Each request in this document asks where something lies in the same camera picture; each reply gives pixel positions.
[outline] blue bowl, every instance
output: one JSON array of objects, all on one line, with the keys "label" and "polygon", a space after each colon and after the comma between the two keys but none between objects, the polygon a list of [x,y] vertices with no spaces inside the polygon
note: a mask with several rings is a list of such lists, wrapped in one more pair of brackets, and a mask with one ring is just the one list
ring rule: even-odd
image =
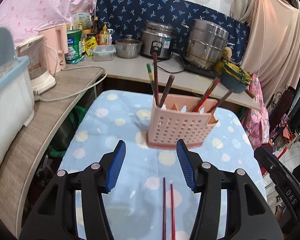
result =
[{"label": "blue bowl", "polygon": [[225,70],[221,72],[221,83],[230,89],[233,89],[234,93],[242,93],[245,91],[248,85],[240,82],[239,80],[235,79],[234,77],[230,76]]}]

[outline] pink fabric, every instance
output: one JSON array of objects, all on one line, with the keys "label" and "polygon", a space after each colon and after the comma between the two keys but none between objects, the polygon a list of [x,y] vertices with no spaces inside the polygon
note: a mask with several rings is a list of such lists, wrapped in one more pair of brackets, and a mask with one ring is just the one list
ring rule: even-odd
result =
[{"label": "pink fabric", "polygon": [[263,103],[260,82],[255,74],[252,76],[249,90],[256,95],[255,101],[260,106],[261,112],[249,109],[242,120],[242,126],[249,132],[248,138],[253,150],[255,150],[261,144],[268,142],[270,125],[268,111]]},{"label": "pink fabric", "polygon": [[87,12],[94,0],[3,0],[0,26],[8,28],[15,45],[37,35],[39,28],[71,22],[71,15]]}]

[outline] blue patterned curtain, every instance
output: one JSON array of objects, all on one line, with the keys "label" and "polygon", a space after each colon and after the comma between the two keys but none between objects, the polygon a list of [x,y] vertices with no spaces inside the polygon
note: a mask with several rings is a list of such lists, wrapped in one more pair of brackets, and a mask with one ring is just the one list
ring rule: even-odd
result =
[{"label": "blue patterned curtain", "polygon": [[204,19],[225,28],[229,32],[228,41],[233,43],[232,61],[240,63],[246,49],[250,28],[231,17],[200,4],[184,0],[97,0],[96,13],[99,28],[103,22],[114,30],[113,41],[132,34],[141,38],[141,31],[147,21],[165,23],[177,30],[174,52],[184,51],[187,29],[192,19]]}]

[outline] bottle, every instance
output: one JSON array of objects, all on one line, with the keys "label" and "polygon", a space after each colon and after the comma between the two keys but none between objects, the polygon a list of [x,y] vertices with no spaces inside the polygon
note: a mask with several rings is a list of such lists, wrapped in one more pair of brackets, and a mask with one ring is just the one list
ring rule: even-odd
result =
[{"label": "bottle", "polygon": [[92,33],[96,34],[96,41],[97,41],[98,45],[100,45],[100,42],[99,42],[99,28],[98,28],[98,16],[95,16],[95,18],[94,18]]},{"label": "bottle", "polygon": [[100,42],[100,45],[109,45],[109,36],[110,36],[110,33],[109,31],[107,30],[107,23],[104,22],[104,26],[102,28],[102,31],[100,32],[100,35],[99,35],[99,42]]},{"label": "bottle", "polygon": [[80,49],[80,51],[81,51],[81,54],[84,56],[84,55],[86,55],[86,50],[85,50],[85,39],[84,39],[84,34],[83,34],[83,31],[82,31],[82,24],[83,23],[79,23],[78,24],[78,26],[79,26],[79,30],[81,30],[81,40],[80,40],[80,42],[81,42],[81,49]]},{"label": "bottle", "polygon": [[94,18],[92,32],[99,34],[98,17],[97,16]]},{"label": "bottle", "polygon": [[112,33],[113,33],[113,29],[108,29],[109,31],[109,45],[112,45]]}]

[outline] box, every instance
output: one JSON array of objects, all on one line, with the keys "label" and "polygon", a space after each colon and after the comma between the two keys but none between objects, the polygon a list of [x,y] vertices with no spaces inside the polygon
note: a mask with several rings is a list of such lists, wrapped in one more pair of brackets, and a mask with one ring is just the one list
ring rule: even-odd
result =
[{"label": "box", "polygon": [[79,23],[82,23],[82,29],[92,29],[92,20],[90,13],[74,13],[71,15],[72,27],[74,30],[79,29]]},{"label": "box", "polygon": [[12,36],[0,28],[0,165],[23,125],[34,117],[29,58],[16,57]]}]

